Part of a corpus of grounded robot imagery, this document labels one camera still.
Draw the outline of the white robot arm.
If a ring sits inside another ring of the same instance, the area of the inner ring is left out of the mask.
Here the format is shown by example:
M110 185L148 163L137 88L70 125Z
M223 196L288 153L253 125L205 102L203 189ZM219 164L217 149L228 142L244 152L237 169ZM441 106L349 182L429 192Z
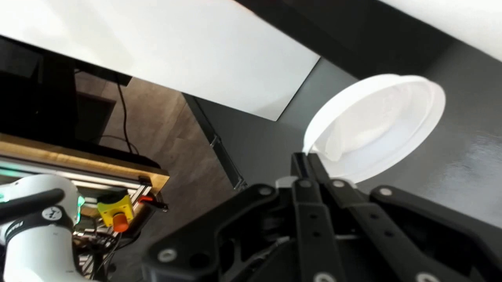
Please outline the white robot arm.
M2 188L5 282L92 282L77 269L77 188L30 175ZM286 188L258 183L142 255L146 282L335 282L330 216L300 171Z

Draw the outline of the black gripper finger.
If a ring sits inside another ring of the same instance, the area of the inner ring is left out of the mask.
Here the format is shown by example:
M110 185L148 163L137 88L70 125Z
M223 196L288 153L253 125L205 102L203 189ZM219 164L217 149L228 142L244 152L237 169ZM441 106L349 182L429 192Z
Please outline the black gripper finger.
M291 174L319 183L330 182L330 175L317 153L294 153L291 161Z

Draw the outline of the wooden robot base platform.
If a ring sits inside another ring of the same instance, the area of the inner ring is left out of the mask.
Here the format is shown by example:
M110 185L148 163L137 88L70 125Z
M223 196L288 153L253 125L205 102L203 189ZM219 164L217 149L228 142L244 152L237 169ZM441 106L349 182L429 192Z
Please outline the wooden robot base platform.
M132 189L142 183L159 192L170 174L153 166L46 144L12 135L0 135L2 167L8 172L52 172L73 180L121 185Z

